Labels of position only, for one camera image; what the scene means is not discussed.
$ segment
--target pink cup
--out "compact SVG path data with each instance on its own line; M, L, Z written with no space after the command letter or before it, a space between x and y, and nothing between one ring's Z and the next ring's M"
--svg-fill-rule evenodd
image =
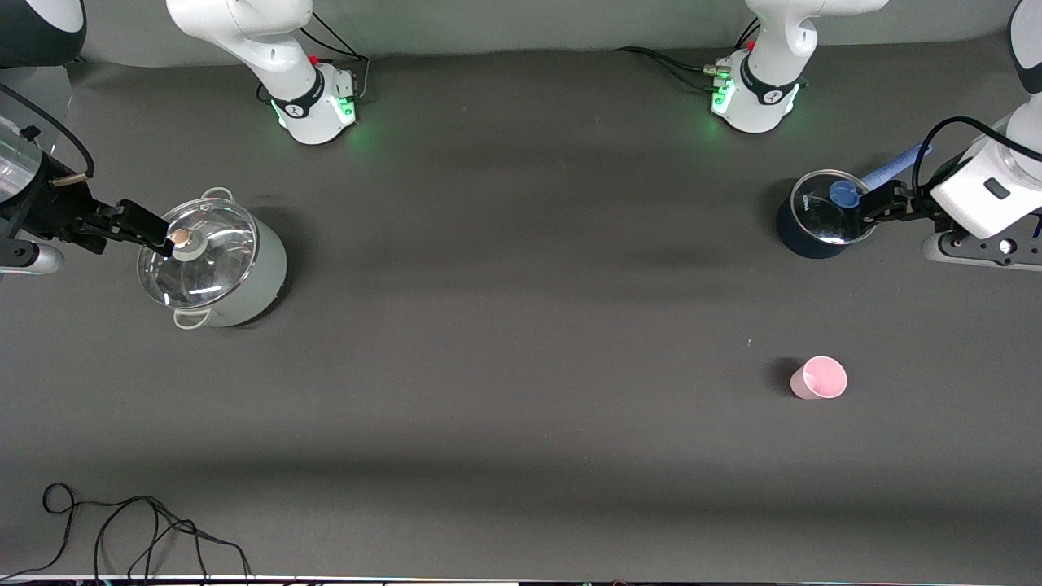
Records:
M814 357L797 370L789 385L799 398L836 398L846 390L846 370L828 357Z

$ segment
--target blue object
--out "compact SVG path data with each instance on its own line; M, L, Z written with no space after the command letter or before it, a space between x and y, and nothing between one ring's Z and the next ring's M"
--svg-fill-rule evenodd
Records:
M922 143L898 154L890 163L865 175L862 181L868 187L868 191L883 187L884 184L896 177L901 171L914 165L915 157L919 154L920 148L922 148ZM934 145L926 147L926 154L933 151ZM832 199L833 203L840 207L857 207L858 202L861 201L861 196L862 194L858 193L858 186L851 181L836 181L833 184L833 187L828 188L828 199Z

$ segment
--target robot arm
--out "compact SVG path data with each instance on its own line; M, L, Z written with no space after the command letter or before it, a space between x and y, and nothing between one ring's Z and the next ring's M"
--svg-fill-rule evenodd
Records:
M60 66L83 46L86 23L80 0L0 2L0 68ZM69 137L88 166L76 173L33 142L35 128L19 128L0 116L0 276L44 274L61 266L63 254L48 244L18 240L20 229L58 239L100 254L108 240L130 241L170 254L167 223L129 200L115 206L95 200L86 187L94 163L60 122L14 90L0 91L33 109Z
M1031 94L1010 117L1006 136L1042 151L1042 0L1021 0L1010 20L1010 52ZM1042 163L982 137L931 196L975 238L998 235L1042 209Z
M354 123L354 79L313 64L289 33L312 18L312 0L167 0L174 23L190 36L231 53L272 96L279 123L297 141L328 142Z
M818 47L811 19L878 10L889 0L746 0L760 19L750 52L739 49L717 60L739 74L713 104L713 113L743 132L766 132L792 109L796 80Z
M962 116L940 122L918 150L911 188L891 180L860 196L849 207L833 199L837 206L822 205L821 215L815 216L830 214L832 219L815 229L823 227L821 233L826 234L837 225L857 226L850 233L857 238L847 239L852 243L867 237L882 222L926 218L933 220L935 231L923 244L929 260L1042 271L1040 30L1042 0L1021 0L1010 20L1009 47L1020 82L1031 94L1026 103L993 127ZM973 126L983 136L920 185L919 170L929 143L942 128L954 123ZM823 196L818 200L826 201ZM805 227L802 229L824 242ZM805 242L799 237L787 244L801 253L800 241Z

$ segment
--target black wire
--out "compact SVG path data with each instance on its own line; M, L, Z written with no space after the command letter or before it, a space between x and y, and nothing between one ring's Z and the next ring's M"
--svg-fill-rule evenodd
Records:
M664 55L664 54L660 53L659 51L655 51L655 50L652 50L652 49L646 49L644 47L621 47L619 49L616 49L616 51L625 51L627 53L639 53L639 54L642 54L642 55L647 55L647 56L651 57L656 64L659 64L663 68L665 68L666 71L670 75L672 75L673 77L675 77L677 80L679 80L681 83L684 83L688 88L691 88L693 90L697 90L699 92L706 92L706 93L713 93L713 92L716 91L716 88L713 88L711 86L700 86L698 83L695 83L694 81L692 81L692 80L688 79L687 77L684 77L683 75L680 75L679 72L675 71L670 66L681 67L683 69L685 69L685 71L698 71L699 73L702 71L701 68L697 68L696 69L694 66L690 66L688 64L680 63L680 62L678 62L678 60L676 60L676 59L674 59L674 58L672 58L672 57L670 57L668 55Z
M745 31L742 32L742 35L739 36L738 41L735 43L735 48L736 49L741 49L742 45L746 41L748 41L750 36L752 36L752 33L755 32L755 31L758 31L758 30L760 30L760 25L759 24L756 24L755 26L753 26L753 24L755 24L758 20L759 19L752 19L752 22L749 23L749 26L745 27Z
M616 49L616 51L625 51L627 53L640 53L642 55L647 55L655 60L665 62L677 69L683 69L684 71L693 71L695 73L702 72L702 68L697 65L691 65L676 60L665 53L655 51L654 49L648 49L647 47L634 47L634 46L619 47L618 49Z
M50 506L51 493L56 488L65 490L66 494L69 495L70 504L68 507L64 509L53 509ZM249 560L246 558L246 553L243 551L242 547L230 541L225 541L223 539L214 537L213 535L209 535L208 533L196 527L195 522L193 522L192 520L182 519L177 515L171 513L170 509L168 509L167 506L163 504L163 502L160 502L158 498L155 498L154 496L141 494L138 496L131 496L130 498L127 498L125 500L120 500L119 503L101 503L98 500L77 500L76 493L72 490L71 487L69 487L69 485L64 483L54 483L48 485L48 487L44 489L44 495L42 502L44 511L46 511L47 513L52 515L63 515L63 514L68 515L66 517L66 527L65 527L65 533L61 538L61 546L58 547L58 552L57 554L54 555L54 558L52 558L51 561L47 562L45 565L40 567L23 569L15 573L4 576L3 578L0 578L0 582L5 582L7 580L10 580L11 578L22 576L24 573L28 573L31 571L45 570L54 565L55 563L57 563L57 561L61 558L63 554L65 554L66 548L68 548L69 546L69 535L72 532L72 522L73 522L73 517L76 514L76 511L80 507L83 507L84 505L92 505L95 507L116 508L116 510L113 511L113 513L108 515L108 517L102 523L101 529L98 530L98 535L94 540L94 579L95 579L95 584L100 583L101 577L100 577L98 560L101 554L101 543L104 540L105 531L108 529L109 523L111 523L113 520L120 513L122 513L126 508L135 503L145 503L152 510L152 515L153 515L152 540L149 543L148 547L146 547L145 551L142 552L140 556L138 556L138 558L133 561L133 563L130 564L130 567L127 568L127 580L131 580L133 568L138 565L139 562L141 562L142 558L145 558L145 573L142 583L144 586L147 586L148 577L151 573L152 553L155 546L171 531L175 533L183 533L185 535L191 535L192 537L194 537L196 558L199 561L199 568L202 571L204 579L208 578L209 572L206 570L205 563L203 563L202 550L199 543L200 540L209 541L210 543L216 543L218 545L226 545L229 547L233 547L239 553L240 561L242 561L243 564L243 578L248 581L249 577L253 575L253 570L250 568ZM164 530L162 533L159 532L160 517L165 521L167 521L168 526L167 529Z
M363 55L362 53L355 51L354 48L351 47L351 45L349 45L347 43L347 41L344 41L344 39L340 34L338 34L336 30L333 30L332 28L330 28L329 25L326 24L326 22L324 20L322 20L322 17L320 17L318 15L318 13L313 13L313 15L315 15L315 20L319 21L319 24L321 24L323 28L325 28L326 30L328 30L329 33L332 34L337 39L337 41L340 41L340 43L342 45L344 45L345 48L347 48L347 51L343 51L341 49L338 49L336 47L327 45L326 43L323 43L322 41L319 41L318 39L316 39L315 35L313 35L312 33L307 32L306 30L300 29L300 32L303 32L304 36L311 39L312 41L314 41L315 43L317 43L317 44L325 47L326 49L329 49L330 51L340 53L342 55L347 55L349 57L354 57L355 59L357 59L357 60L363 62L363 63L366 64L366 69L365 69L365 71L362 74L362 78L363 78L363 80L362 80L362 83L363 83L362 90L355 92L355 96L358 99L361 99L362 97L364 97L366 95L366 90L369 89L369 67L372 64L372 62L370 60L370 58L367 55Z
M342 45L344 45L345 47L347 47L347 50L348 50L348 51L351 51L351 54L352 54L352 55L354 55L355 57L358 57L358 58L359 58L359 59L362 59L362 60L369 60L369 57L367 57L367 56L365 56L365 55L362 55L362 54L358 54L358 52L357 52L357 51L355 51L353 47L351 47L350 45L348 45L348 44L347 44L347 41L344 41L343 39L341 39L340 34L337 34L337 31L336 31L336 30L333 30L332 28L329 28L329 25L327 25L327 24L325 23L325 21L324 21L324 20L322 20L322 17L320 17L320 16L318 15L318 13L314 13L314 15L315 15L315 20L319 21L319 24L321 24L323 28L325 28L326 30L328 30L328 31L329 31L329 34L332 34L332 35L333 35L333 38L336 38L336 39L337 39L337 41L340 41L340 43L341 43Z
M937 133L949 124L968 124L983 132L989 139L1001 144L1010 150L1019 152L1020 154L1034 161L1042 162L1042 153L1036 152L1024 145L1013 141L1006 135L1002 135L984 122L967 116L953 116L942 120L926 133L926 138L922 141L922 146L919 147L919 152L915 155L915 164L912 166L912 193L917 199L921 200L924 187L929 189L933 189L934 187L934 179L931 179L926 186L919 185L919 171L922 167L922 160L926 156L926 149L929 147L929 144L934 142L934 138L937 137Z
M265 92L268 92L268 89L264 87L264 83L257 83L257 90L254 93L254 95L257 98L257 101L260 102L260 103L263 103L263 104L270 103L271 93L269 92L268 93L268 99L265 99L265 98L260 97L260 91L262 90L264 90Z
M361 60L366 60L367 58L369 58L369 57L363 57L362 55L359 55L357 53L349 53L349 52L347 52L347 51L345 51L343 49L338 49L337 47L333 47L332 45L327 45L327 44L323 43L322 41L319 41L318 39L316 39L311 32L307 32L306 30L304 30L302 28L300 29L300 32L303 32L304 36L311 39L317 45L321 45L321 46L325 47L326 49L329 49L330 51L340 53L342 55L347 55L349 57L354 57L354 58L358 59L359 62Z
M738 49L739 48L738 46L742 44L743 39L745 39L749 34L752 34L752 26L755 25L759 21L760 17L752 17L752 20L749 21L749 24L745 25L745 30L742 31L742 34L738 35L738 41L735 42L736 49Z
M0 83L0 92L7 94L11 98L15 98L16 101L18 101L25 107L31 109L32 112L36 113L36 115L46 120L51 126L54 126L55 128L58 129L58 131L65 135L65 137L69 139L69 142L71 142L73 146L76 147L76 150L79 151L79 154L83 157L83 161L86 162L86 171L83 171L83 174L86 175L88 177L94 176L94 157L91 156L91 153L86 150L86 147L83 146L83 143L79 142L79 139L76 138L76 135L73 135L68 128L65 127L65 124L61 124L60 122L57 121L56 118L54 118L50 114L47 114L47 111L30 102L28 99L25 98L25 96L19 94L18 92L11 90L10 88L8 88L3 83Z

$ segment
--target cooking pot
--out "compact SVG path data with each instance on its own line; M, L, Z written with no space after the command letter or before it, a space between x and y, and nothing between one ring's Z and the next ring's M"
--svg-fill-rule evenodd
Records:
M278 296L286 280L282 241L230 191L206 190L163 219L174 253L165 259L142 248L138 277L149 296L174 311L177 327L238 325Z

